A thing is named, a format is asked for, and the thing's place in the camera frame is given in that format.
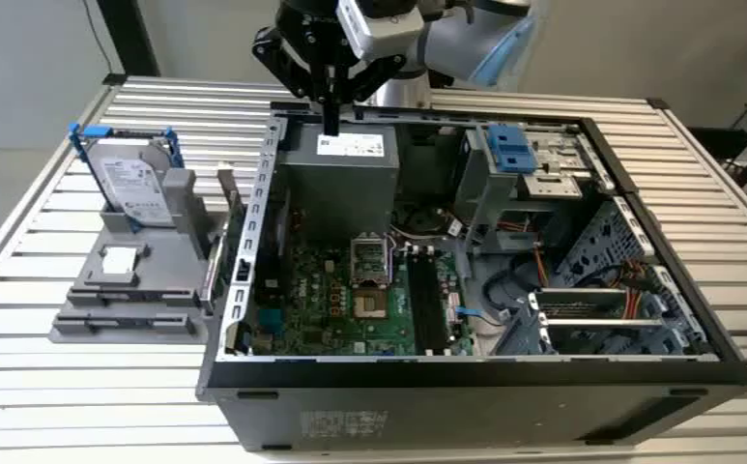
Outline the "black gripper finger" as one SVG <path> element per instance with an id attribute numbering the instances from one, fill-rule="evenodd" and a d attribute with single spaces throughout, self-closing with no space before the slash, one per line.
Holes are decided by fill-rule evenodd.
<path id="1" fill-rule="evenodd" d="M 335 65 L 333 84 L 333 135 L 339 135 L 339 115 L 345 105 L 366 100 L 391 79 L 407 63 L 405 54 L 374 59 L 367 66 L 350 75 L 351 65 Z"/>
<path id="2" fill-rule="evenodd" d="M 306 30 L 287 42 L 282 30 L 258 30 L 253 53 L 279 82 L 298 98 L 309 98 L 321 107 L 323 135 L 335 135 L 335 100 L 325 53 L 317 35 Z"/>

